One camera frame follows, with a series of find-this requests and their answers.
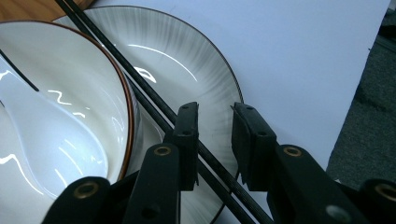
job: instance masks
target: white table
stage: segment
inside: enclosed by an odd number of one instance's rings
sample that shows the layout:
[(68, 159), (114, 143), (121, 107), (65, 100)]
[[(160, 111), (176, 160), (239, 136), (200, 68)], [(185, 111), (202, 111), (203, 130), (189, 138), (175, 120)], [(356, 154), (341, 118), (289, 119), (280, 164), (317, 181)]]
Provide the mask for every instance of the white table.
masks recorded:
[[(98, 0), (154, 8), (191, 24), (221, 51), (245, 104), (280, 144), (327, 167), (389, 0)], [(265, 194), (254, 197), (266, 206)], [(237, 223), (224, 209), (216, 223)]]

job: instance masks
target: ceramic spoon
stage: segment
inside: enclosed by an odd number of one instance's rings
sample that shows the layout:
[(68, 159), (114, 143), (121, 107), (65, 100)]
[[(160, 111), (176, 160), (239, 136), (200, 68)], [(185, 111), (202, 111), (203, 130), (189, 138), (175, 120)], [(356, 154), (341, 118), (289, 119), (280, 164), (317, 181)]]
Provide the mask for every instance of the ceramic spoon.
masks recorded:
[(0, 54), (0, 101), (39, 186), (56, 198), (83, 176), (106, 177), (107, 157), (96, 136), (38, 91), (3, 51)]

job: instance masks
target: wooden surface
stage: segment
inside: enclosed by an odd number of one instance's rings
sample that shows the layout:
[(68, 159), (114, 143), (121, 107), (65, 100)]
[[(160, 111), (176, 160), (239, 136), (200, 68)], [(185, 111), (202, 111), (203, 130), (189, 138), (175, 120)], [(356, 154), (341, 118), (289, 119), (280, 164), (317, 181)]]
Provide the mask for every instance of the wooden surface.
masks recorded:
[[(75, 0), (81, 9), (94, 0)], [(55, 0), (0, 0), (0, 21), (53, 21), (64, 16)]]

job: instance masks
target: floor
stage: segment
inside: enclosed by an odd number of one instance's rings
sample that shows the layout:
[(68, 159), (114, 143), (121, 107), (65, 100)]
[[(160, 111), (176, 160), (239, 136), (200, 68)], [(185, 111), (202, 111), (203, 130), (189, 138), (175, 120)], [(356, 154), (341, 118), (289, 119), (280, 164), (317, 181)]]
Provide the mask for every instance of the floor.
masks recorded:
[[(383, 24), (396, 24), (396, 13)], [(396, 40), (378, 36), (332, 152), (328, 175), (359, 189), (367, 179), (396, 182)]]

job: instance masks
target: white plate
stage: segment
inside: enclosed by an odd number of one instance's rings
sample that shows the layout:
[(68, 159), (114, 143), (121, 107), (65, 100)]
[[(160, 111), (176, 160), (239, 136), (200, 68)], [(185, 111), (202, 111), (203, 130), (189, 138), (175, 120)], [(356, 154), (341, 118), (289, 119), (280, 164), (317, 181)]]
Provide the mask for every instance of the white plate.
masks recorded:
[[(169, 106), (199, 104), (201, 141), (236, 175), (231, 149), (233, 112), (242, 96), (230, 66), (199, 31), (175, 17), (141, 7), (99, 7), (85, 11)], [(68, 18), (57, 20), (75, 27)], [(144, 147), (160, 143), (162, 131), (142, 110)], [(134, 170), (141, 158), (133, 158)], [(181, 194), (181, 223), (208, 223), (222, 201), (200, 177), (199, 187)]]
[[(107, 155), (107, 179), (116, 182), (128, 167), (138, 115), (120, 69), (99, 45), (59, 24), (3, 22), (0, 30), (8, 58), (98, 137)], [(39, 223), (53, 200), (35, 182), (1, 105), (0, 123), (0, 223)]]

